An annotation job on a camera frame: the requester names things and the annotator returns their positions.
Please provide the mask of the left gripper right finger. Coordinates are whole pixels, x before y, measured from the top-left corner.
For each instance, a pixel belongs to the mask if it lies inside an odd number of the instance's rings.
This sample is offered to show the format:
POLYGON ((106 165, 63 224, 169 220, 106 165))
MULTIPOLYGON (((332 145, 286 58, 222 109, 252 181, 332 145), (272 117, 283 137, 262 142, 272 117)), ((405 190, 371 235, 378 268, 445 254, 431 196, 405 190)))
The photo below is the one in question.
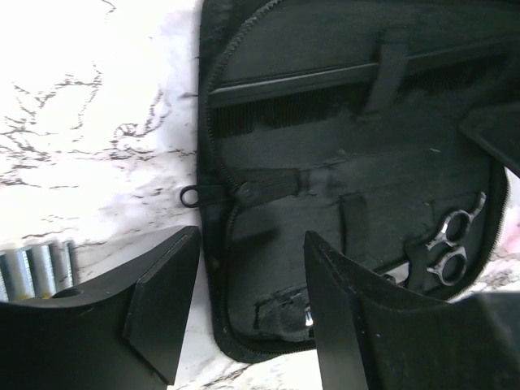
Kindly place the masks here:
POLYGON ((518 388, 517 293, 448 303, 390 283, 316 232, 304 252, 324 388, 518 388))

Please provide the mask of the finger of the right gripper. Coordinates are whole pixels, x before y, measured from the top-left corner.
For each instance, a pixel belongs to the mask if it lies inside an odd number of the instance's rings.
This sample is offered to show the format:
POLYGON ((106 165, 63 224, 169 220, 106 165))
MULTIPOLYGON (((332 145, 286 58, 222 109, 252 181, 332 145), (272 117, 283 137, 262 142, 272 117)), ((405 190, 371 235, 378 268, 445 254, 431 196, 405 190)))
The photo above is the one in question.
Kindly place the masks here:
POLYGON ((519 174, 519 101, 472 110, 460 122, 459 130, 519 174))

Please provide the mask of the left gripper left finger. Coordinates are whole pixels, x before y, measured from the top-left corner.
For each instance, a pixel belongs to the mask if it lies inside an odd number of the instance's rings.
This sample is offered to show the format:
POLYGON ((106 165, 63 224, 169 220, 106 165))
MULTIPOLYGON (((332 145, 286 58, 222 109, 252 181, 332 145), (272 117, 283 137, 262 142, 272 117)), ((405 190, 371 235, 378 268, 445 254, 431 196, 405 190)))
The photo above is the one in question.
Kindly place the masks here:
POLYGON ((1 305, 4 389, 164 389, 176 380, 201 233, 152 249, 49 299, 1 305))

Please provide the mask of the black zip tool case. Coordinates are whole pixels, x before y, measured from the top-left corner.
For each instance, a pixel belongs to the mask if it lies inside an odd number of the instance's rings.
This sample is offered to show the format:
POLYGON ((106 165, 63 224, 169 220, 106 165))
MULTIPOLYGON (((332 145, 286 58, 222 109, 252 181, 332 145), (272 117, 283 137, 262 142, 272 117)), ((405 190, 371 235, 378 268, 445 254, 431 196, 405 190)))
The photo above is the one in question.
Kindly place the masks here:
POLYGON ((380 275, 407 241, 487 194, 463 241, 468 267, 422 294, 448 300, 481 275, 507 209, 505 166, 459 130, 467 114, 519 98, 519 43, 497 77, 381 110, 218 138, 205 111, 215 84, 518 37, 516 1, 205 1, 198 38, 196 193, 219 349, 257 363, 314 347, 303 245, 317 232, 380 275))

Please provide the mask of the black hair comb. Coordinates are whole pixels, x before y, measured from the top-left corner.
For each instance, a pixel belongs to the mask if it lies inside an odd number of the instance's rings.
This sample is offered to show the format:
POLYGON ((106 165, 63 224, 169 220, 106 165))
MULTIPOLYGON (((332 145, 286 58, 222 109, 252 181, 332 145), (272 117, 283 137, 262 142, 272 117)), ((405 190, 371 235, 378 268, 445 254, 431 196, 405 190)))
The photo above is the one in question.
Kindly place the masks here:
POLYGON ((375 61, 240 83, 214 84, 205 111, 215 137, 318 122, 343 113, 369 113, 390 103, 435 96, 497 77, 512 59, 518 37, 503 37, 404 55, 384 43, 375 61))

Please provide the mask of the silver scissors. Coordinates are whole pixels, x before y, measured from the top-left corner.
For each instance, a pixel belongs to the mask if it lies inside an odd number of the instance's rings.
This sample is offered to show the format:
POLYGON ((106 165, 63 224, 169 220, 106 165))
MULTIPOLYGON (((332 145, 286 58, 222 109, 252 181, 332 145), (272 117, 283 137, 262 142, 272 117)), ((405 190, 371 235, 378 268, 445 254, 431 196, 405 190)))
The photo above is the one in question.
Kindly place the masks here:
POLYGON ((408 240, 404 245, 405 260, 382 271, 381 276, 416 293, 425 292, 425 285, 431 277, 442 287, 457 284, 468 267, 463 241, 486 200, 486 193, 478 193, 470 210, 451 210, 441 218, 430 236, 408 240))

